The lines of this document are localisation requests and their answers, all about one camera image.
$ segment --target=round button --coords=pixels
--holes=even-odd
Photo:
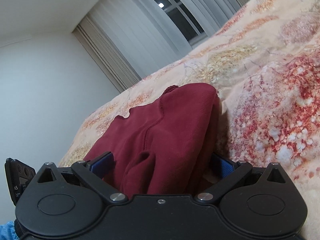
[[[209,200],[212,200],[212,199],[213,199],[213,195],[210,194],[210,193],[207,193],[207,192],[200,193],[200,194],[198,195],[198,199],[199,199],[199,200],[202,200],[202,201],[209,201]]]
[[[27,169],[27,168],[24,168],[23,170],[24,170],[24,174],[25,174],[27,177],[29,177],[29,171],[28,171],[28,169]]]
[[[158,199],[158,204],[164,204],[166,201],[165,201],[165,199]]]
[[[38,203],[40,211],[47,215],[62,215],[71,211],[76,205],[73,197],[64,194],[49,195]]]
[[[252,196],[247,204],[251,211],[263,216],[279,214],[285,207],[282,199],[269,194]]]
[[[115,201],[115,202],[117,202],[117,201],[122,201],[122,200],[125,199],[125,194],[122,194],[122,193],[113,193],[113,194],[111,194],[110,199],[111,199],[112,201]]]

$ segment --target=bed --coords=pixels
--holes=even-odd
[[[92,113],[59,166],[83,159],[117,115],[171,85],[206,82],[221,100],[217,151],[280,162],[308,206],[302,235],[320,237],[320,0],[251,0],[183,59]]]

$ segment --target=maroon fabric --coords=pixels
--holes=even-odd
[[[194,194],[216,141],[219,98],[206,83],[168,87],[146,106],[117,116],[84,160],[104,152],[116,166],[104,180],[133,194]]]

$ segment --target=metal screw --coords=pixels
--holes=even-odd
[[[122,194],[122,193],[113,193],[111,196],[110,196],[110,199],[112,201],[122,201],[125,199],[125,194]]]
[[[210,193],[204,192],[204,193],[200,193],[200,194],[197,196],[197,198],[198,198],[199,200],[202,200],[202,201],[208,201],[208,200],[212,200],[212,199],[213,199],[213,195],[210,194]]]
[[[158,203],[159,204],[164,204],[165,203],[165,199],[158,199]]]

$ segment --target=black plastic device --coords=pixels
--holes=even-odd
[[[114,166],[110,152],[68,168],[45,163],[16,204],[21,239],[302,239],[307,206],[279,163],[219,162],[228,174],[196,196],[130,200],[100,178]]]
[[[4,165],[11,200],[16,205],[23,190],[35,176],[35,169],[25,165],[21,161],[8,158]]]

